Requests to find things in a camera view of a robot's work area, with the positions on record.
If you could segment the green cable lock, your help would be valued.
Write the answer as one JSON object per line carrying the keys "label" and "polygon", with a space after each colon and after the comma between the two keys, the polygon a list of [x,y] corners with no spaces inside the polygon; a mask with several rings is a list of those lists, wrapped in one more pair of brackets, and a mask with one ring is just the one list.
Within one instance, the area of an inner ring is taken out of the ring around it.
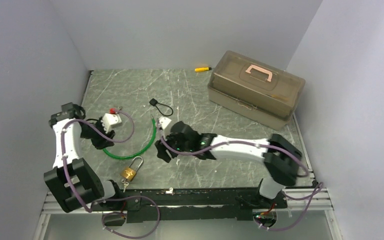
{"label": "green cable lock", "polygon": [[118,161],[130,160],[130,159],[134,159],[135,157],[143,155],[153,145],[157,136],[156,119],[152,114],[150,115],[149,118],[151,122],[151,129],[149,130],[149,136],[139,146],[135,146],[131,153],[124,154],[124,155],[114,154],[107,148],[104,148],[102,151],[111,159],[118,160]]}

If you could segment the small silver key pair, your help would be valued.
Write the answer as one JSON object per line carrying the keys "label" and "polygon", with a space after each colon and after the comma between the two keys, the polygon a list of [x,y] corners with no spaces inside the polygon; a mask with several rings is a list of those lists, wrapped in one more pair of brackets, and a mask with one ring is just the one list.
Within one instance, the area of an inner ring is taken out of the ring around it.
{"label": "small silver key pair", "polygon": [[126,192],[126,189],[127,189],[127,187],[129,186],[129,181],[128,180],[126,180],[126,179],[123,179],[122,181],[122,184],[123,184],[123,190],[122,190],[122,192],[123,193],[125,193]]}

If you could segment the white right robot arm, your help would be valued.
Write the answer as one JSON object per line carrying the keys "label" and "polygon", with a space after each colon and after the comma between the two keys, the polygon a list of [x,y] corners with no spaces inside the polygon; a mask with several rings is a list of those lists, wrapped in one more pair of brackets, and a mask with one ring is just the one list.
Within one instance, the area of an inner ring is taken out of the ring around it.
{"label": "white right robot arm", "polygon": [[302,153],[279,134],[270,138],[241,139],[216,133],[199,133],[183,121],[172,123],[167,117],[156,122],[161,137],[155,142],[157,157],[169,163],[177,156],[194,156],[200,160],[230,159],[260,164],[268,171],[255,194],[256,203],[269,207],[285,187],[292,187],[300,177],[308,176]]}

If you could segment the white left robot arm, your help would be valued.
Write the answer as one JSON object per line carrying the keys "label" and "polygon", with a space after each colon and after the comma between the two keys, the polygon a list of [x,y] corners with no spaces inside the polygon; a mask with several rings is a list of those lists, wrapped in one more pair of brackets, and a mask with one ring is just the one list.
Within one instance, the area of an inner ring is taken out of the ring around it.
{"label": "white left robot arm", "polygon": [[114,129],[122,119],[115,112],[105,113],[92,123],[85,117],[84,108],[72,102],[51,115],[49,125],[55,133],[56,154],[52,169],[43,175],[44,182],[66,213],[93,202],[117,210],[124,203],[122,191],[114,180],[100,179],[89,166],[81,154],[81,139],[90,140],[98,150],[111,147]]}

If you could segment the brass padlock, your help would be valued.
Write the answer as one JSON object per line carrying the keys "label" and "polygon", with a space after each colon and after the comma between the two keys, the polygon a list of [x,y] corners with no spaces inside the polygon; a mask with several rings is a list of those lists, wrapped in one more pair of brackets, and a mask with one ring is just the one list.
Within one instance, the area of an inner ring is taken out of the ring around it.
{"label": "brass padlock", "polygon": [[120,176],[122,177],[121,181],[123,183],[130,183],[135,178],[137,172],[140,170],[143,164],[144,159],[141,156],[136,156],[133,158],[130,164],[126,166],[120,173]]}

